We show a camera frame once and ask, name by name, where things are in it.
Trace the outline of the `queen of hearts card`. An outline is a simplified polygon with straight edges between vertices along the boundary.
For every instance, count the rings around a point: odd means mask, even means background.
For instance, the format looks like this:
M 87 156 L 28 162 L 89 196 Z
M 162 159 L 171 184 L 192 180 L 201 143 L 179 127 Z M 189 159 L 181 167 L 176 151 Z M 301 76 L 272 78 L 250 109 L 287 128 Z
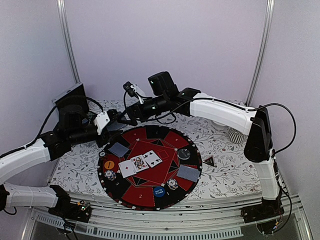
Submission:
M 134 169 L 137 173 L 149 168 L 142 155 L 134 156 L 130 159 L 130 161 L 133 163 Z

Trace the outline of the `dealt card seat ten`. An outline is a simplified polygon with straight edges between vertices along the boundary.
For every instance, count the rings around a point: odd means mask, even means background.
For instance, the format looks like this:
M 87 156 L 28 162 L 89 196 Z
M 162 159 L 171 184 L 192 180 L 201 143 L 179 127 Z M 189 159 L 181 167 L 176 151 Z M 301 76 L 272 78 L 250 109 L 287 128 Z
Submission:
M 200 177 L 201 172 L 193 167 L 181 165 L 178 169 L 177 176 L 179 178 L 196 183 Z

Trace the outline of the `blue card deck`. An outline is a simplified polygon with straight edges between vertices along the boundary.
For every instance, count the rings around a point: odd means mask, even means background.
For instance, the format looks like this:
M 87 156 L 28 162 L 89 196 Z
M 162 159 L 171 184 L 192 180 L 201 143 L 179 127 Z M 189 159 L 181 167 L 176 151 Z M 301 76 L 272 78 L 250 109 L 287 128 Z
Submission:
M 110 131 L 118 131 L 123 129 L 126 126 L 126 124 L 123 123 L 119 123 L 119 122 L 113 122 L 111 124 L 108 124 L 106 126 L 106 129 L 110 132 Z

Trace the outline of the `black triangular card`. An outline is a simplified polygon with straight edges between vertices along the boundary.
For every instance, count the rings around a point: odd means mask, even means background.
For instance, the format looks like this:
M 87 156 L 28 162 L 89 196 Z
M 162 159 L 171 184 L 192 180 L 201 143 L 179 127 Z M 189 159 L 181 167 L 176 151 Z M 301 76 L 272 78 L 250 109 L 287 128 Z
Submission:
M 214 162 L 214 158 L 211 155 L 210 157 L 206 158 L 205 160 L 202 161 L 204 164 L 207 164 L 209 166 L 215 167 L 215 162 Z

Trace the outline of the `dealt card seat five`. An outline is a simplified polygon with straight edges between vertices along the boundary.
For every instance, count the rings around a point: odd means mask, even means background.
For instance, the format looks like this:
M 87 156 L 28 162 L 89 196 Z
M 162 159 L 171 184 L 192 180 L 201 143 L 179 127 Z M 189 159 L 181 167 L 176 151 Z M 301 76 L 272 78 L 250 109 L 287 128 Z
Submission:
M 122 158 L 129 151 L 127 147 L 119 142 L 114 143 L 108 150 L 119 158 Z

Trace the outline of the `clear dealer button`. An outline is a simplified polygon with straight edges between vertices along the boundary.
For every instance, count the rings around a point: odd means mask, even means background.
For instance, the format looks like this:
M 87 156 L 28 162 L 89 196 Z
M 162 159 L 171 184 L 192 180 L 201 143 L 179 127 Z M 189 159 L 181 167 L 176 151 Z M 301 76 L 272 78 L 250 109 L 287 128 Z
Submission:
M 186 161 L 191 157 L 191 152 L 186 148 L 181 148 L 177 151 L 177 156 L 180 160 Z

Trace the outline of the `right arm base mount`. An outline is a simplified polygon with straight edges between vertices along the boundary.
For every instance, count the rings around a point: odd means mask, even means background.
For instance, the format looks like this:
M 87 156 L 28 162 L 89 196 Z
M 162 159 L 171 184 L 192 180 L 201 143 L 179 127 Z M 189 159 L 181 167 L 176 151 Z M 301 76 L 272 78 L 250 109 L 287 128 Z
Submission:
M 243 207 L 240 214 L 245 223 L 251 223 L 280 216 L 284 212 L 285 211 L 280 200 L 262 199 L 262 203 L 260 204 Z

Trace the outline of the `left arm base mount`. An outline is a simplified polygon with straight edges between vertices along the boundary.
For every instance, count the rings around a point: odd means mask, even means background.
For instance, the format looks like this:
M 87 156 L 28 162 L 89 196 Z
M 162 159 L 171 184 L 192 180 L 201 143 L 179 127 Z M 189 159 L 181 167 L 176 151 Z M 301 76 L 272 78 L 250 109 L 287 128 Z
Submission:
M 63 220 L 73 220 L 88 223 L 91 217 L 92 208 L 89 202 L 81 200 L 72 203 L 69 198 L 59 198 L 54 207 L 48 208 L 48 213 L 58 216 Z

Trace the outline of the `three of clubs card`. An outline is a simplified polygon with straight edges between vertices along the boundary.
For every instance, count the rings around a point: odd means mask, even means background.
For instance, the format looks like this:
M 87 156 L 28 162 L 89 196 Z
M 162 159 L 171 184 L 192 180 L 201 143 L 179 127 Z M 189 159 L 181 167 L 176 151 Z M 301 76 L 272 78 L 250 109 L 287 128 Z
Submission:
M 151 167 L 155 167 L 156 165 L 160 164 L 162 162 L 161 158 L 153 151 L 150 150 L 143 155 L 143 159 L 145 162 Z

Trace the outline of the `blue white chip stack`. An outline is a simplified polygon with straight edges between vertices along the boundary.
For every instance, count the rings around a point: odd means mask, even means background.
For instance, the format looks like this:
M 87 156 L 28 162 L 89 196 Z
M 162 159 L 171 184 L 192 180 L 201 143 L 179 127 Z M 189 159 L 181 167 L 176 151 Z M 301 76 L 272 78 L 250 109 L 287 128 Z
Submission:
M 106 170 L 104 173 L 104 176 L 109 180 L 109 181 L 114 181 L 117 178 L 116 173 L 113 170 Z
M 178 181 L 174 178 L 170 178 L 167 181 L 167 186 L 170 190 L 176 190 L 179 187 Z

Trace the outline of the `blue small blind button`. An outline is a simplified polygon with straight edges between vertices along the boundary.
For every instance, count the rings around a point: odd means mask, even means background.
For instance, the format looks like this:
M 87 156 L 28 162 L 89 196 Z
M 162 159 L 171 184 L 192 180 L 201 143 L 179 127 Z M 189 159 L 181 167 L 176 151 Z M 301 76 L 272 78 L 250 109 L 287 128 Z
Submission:
M 162 198 L 165 195 L 165 193 L 166 193 L 166 190 L 162 186 L 157 186 L 153 188 L 153 195 L 156 198 Z

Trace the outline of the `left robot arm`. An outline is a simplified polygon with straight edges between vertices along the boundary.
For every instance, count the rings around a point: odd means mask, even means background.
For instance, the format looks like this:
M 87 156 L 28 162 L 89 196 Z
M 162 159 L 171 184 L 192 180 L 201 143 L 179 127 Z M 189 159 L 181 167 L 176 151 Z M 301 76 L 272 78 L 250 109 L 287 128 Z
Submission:
M 116 109 L 102 110 L 93 118 L 77 104 L 59 109 L 54 130 L 40 132 L 32 142 L 0 156 L 0 209 L 42 206 L 70 217 L 75 211 L 74 205 L 60 186 L 36 188 L 9 185 L 6 181 L 33 166 L 62 157 L 73 145 L 96 141 L 102 147 L 110 137 L 107 126 L 117 118 Z

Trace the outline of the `orange big blind button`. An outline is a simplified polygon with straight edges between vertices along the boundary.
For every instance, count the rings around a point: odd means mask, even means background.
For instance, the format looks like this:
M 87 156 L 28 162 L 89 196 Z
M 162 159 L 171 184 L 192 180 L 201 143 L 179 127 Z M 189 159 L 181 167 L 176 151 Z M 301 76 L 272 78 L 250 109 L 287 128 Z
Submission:
M 115 163 L 112 160 L 107 160 L 104 162 L 103 166 L 106 170 L 111 170 L 115 167 Z

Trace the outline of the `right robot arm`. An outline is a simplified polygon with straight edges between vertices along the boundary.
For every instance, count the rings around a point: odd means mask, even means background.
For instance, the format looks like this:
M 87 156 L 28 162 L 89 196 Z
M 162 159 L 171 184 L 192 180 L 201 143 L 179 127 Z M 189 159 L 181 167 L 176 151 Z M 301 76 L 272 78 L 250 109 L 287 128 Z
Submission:
M 255 166 L 262 188 L 262 204 L 258 213 L 262 218 L 274 214 L 278 210 L 281 190 L 267 109 L 236 105 L 190 87 L 178 90 L 167 71 L 150 76 L 148 82 L 154 97 L 146 97 L 136 84 L 129 81 L 123 85 L 124 91 L 137 98 L 138 102 L 125 107 L 123 114 L 129 119 L 119 117 L 119 122 L 136 126 L 138 122 L 155 121 L 179 113 L 211 120 L 247 136 L 244 156 Z

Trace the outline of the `ace of diamonds card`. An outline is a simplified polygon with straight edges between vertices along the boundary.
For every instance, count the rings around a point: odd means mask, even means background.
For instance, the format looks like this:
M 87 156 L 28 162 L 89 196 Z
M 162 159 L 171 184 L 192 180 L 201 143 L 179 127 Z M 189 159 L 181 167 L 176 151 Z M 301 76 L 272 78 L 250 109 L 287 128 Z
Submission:
M 119 162 L 118 167 L 123 178 L 133 176 L 137 173 L 131 160 Z

